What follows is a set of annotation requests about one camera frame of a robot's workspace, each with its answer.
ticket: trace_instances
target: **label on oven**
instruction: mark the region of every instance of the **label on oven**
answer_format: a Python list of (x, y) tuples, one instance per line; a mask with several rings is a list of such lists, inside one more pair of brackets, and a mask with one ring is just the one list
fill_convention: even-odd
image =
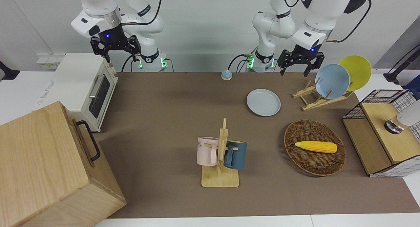
[(47, 98), (51, 88), (54, 86), (54, 79), (51, 79), (51, 81), (48, 83), (48, 85), (45, 87), (42, 95), (39, 97), (38, 102), (36, 103), (37, 105), (41, 105), (44, 100)]

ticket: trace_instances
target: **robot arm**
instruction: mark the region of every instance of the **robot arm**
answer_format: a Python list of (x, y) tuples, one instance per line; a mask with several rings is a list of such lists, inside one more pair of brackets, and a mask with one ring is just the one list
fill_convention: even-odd
[[(163, 19), (151, 10), (147, 0), (125, 0), (134, 13), (122, 16), (123, 30), (128, 35), (135, 35), (141, 46), (141, 54), (138, 54), (139, 67), (146, 72), (158, 72), (162, 70), (165, 54), (159, 51), (156, 41), (150, 36), (151, 33), (162, 32)], [(136, 25), (124, 25), (124, 23), (138, 23)]]
[(328, 39), (336, 26), (338, 18), (343, 13), (351, 13), (363, 3), (359, 1), (355, 6), (351, 0), (302, 0), (303, 5), (309, 10), (303, 25), (293, 34), (291, 40), (296, 43), (292, 52), (283, 50), (278, 64), (285, 69), (294, 64), (307, 64), (304, 76), (309, 71), (319, 69), (324, 60), (324, 54), (318, 52), (321, 45)]
[(258, 12), (252, 20), (260, 39), (257, 50), (252, 56), (254, 59), (252, 70), (256, 72), (265, 72), (271, 67), (276, 49), (275, 37), (289, 38), (296, 28), (290, 16), (290, 8), (284, 0), (271, 0), (270, 4), (276, 12), (275, 15)]
[(91, 38), (93, 52), (105, 57), (108, 62), (111, 62), (108, 55), (110, 50), (124, 50), (136, 60), (135, 55), (140, 55), (142, 45), (138, 39), (145, 46), (146, 53), (158, 52), (155, 41), (141, 34), (161, 32), (162, 18), (151, 10), (147, 0), (125, 1), (135, 11), (135, 15), (126, 14), (121, 17), (115, 0), (81, 0), (83, 11), (72, 21), (72, 27), (78, 33)]

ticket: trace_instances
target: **wicker basket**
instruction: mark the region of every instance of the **wicker basket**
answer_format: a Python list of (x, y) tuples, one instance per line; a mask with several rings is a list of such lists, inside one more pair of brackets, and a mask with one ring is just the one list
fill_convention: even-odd
[[(295, 142), (303, 140), (333, 142), (337, 145), (337, 152), (327, 154), (295, 146)], [(291, 123), (284, 135), (284, 145), (292, 161), (313, 175), (334, 175), (342, 170), (346, 163), (346, 150), (340, 137), (318, 121), (303, 119)]]

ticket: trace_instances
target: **white toaster oven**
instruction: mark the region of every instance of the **white toaster oven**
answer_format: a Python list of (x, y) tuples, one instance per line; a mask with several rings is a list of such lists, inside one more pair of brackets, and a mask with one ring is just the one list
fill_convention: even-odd
[(76, 120), (98, 132), (117, 81), (114, 67), (101, 56), (67, 53), (33, 110), (60, 101)]

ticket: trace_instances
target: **corn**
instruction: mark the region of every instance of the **corn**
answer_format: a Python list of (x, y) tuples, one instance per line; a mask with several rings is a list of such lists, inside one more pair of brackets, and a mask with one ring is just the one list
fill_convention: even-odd
[(309, 151), (323, 152), (323, 153), (337, 152), (337, 145), (332, 142), (302, 141), (302, 142), (296, 142), (295, 145)]

